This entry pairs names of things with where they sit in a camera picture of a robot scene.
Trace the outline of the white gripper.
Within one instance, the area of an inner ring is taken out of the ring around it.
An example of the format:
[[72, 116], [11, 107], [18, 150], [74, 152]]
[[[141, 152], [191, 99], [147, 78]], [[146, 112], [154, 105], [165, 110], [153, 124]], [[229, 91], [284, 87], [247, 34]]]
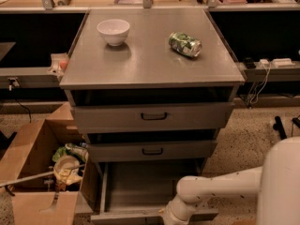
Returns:
[[168, 203], [164, 208], [158, 211], [158, 214], [162, 217], [164, 225], [180, 225], [181, 220], [178, 219], [172, 211], [171, 204]]

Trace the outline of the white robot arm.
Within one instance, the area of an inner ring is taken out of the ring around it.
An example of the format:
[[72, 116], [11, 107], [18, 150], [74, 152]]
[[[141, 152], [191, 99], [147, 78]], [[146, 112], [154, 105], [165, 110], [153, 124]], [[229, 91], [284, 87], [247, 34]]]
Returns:
[[300, 138], [277, 142], [261, 167], [217, 177], [185, 176], [159, 211], [165, 225], [188, 225], [213, 197], [258, 197], [256, 225], [300, 225]]

